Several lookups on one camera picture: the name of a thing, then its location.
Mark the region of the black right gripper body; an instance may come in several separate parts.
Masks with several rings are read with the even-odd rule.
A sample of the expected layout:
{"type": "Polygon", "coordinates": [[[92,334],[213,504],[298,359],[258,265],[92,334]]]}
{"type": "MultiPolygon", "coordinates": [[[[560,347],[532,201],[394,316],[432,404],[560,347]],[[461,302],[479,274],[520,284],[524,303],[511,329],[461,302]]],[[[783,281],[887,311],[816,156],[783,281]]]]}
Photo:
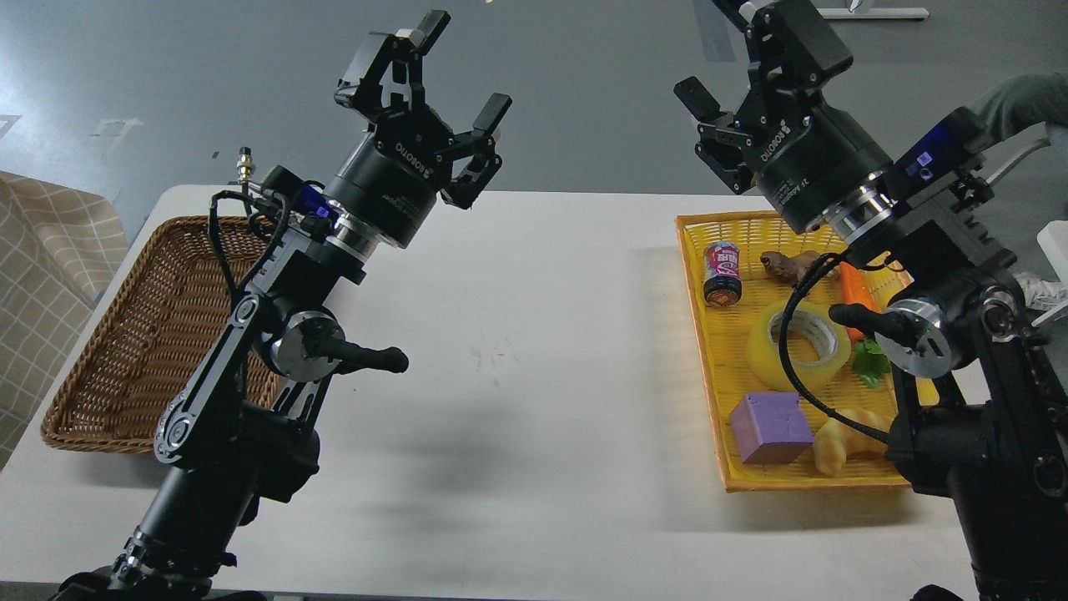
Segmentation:
{"type": "Polygon", "coordinates": [[[752,86],[735,118],[750,138],[741,148],[744,167],[797,233],[891,164],[855,118],[824,102],[820,92],[752,86]]]}

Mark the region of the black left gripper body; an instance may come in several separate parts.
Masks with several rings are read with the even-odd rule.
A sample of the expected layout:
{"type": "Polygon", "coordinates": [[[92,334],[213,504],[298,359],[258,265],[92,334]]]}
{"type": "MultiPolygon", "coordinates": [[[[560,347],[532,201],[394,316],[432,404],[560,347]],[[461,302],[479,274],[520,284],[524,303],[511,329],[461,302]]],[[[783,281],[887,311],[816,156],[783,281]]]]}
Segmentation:
{"type": "Polygon", "coordinates": [[[431,108],[382,118],[325,186],[325,195],[384,242],[406,248],[451,181],[451,161],[438,159],[454,130],[431,108]]]}

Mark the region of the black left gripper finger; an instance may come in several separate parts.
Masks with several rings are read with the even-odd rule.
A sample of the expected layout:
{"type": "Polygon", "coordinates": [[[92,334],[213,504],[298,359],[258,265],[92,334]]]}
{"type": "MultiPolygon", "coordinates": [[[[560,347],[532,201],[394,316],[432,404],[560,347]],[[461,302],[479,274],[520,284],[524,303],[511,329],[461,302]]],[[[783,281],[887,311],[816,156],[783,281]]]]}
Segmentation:
{"type": "Polygon", "coordinates": [[[423,58],[450,21],[447,11],[430,10],[412,29],[371,33],[339,78],[335,102],[370,124],[426,109],[423,58]]]}
{"type": "Polygon", "coordinates": [[[502,157],[496,152],[494,133],[511,106],[511,95],[492,93],[469,132],[454,135],[444,149],[436,152],[436,159],[443,167],[451,167],[459,159],[469,160],[461,173],[440,190],[447,205],[470,209],[502,167],[502,157]]]}

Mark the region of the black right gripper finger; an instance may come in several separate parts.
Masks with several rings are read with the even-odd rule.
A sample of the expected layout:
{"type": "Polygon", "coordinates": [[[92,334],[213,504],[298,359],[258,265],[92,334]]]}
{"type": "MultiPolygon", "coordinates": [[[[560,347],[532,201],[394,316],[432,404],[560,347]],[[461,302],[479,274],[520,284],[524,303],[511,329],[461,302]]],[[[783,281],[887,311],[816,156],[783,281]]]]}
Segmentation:
{"type": "Polygon", "coordinates": [[[824,84],[854,56],[808,1],[714,1],[743,34],[750,57],[748,101],[761,114],[811,114],[824,84]]]}
{"type": "Polygon", "coordinates": [[[674,86],[676,98],[697,121],[698,142],[694,152],[734,194],[743,194],[759,180],[764,161],[758,147],[764,141],[763,86],[751,81],[741,106],[724,109],[697,77],[674,86]]]}

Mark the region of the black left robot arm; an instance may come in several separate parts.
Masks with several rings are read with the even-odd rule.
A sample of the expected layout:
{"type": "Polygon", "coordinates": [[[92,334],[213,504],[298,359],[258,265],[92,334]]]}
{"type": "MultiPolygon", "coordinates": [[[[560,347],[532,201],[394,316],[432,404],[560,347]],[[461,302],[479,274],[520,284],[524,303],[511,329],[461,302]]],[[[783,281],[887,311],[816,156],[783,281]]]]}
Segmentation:
{"type": "Polygon", "coordinates": [[[205,598],[260,499],[289,502],[318,472],[332,377],[408,369],[397,347],[346,341],[325,300],[340,279],[363,281],[377,246],[410,244],[438,199],[468,210],[500,170],[494,132],[511,96],[493,93],[460,133],[425,98],[424,58],[450,20],[431,10],[354,56],[333,98],[367,126],[324,187],[284,167],[251,181],[244,149],[235,188],[209,203],[227,320],[155,427],[168,475],[117,559],[66,578],[56,600],[205,598]]]}

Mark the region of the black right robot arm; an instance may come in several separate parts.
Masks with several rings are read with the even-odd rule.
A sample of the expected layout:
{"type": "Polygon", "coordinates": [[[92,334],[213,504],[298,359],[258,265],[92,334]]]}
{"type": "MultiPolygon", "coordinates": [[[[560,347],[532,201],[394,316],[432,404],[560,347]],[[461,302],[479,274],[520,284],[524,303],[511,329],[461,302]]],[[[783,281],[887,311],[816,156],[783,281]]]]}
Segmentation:
{"type": "Polygon", "coordinates": [[[745,37],[748,94],[726,111],[688,78],[675,94],[697,118],[698,158],[736,193],[758,188],[799,235],[827,225],[827,254],[787,304],[843,260],[895,260],[912,284],[885,311],[835,305],[893,366],[897,415],[886,460],[918,494],[953,499],[984,600],[1065,598],[1065,391],[1025,315],[1011,251],[974,220],[992,197],[975,171],[991,137],[968,108],[897,161],[823,86],[852,54],[808,1],[720,1],[745,37]]]}

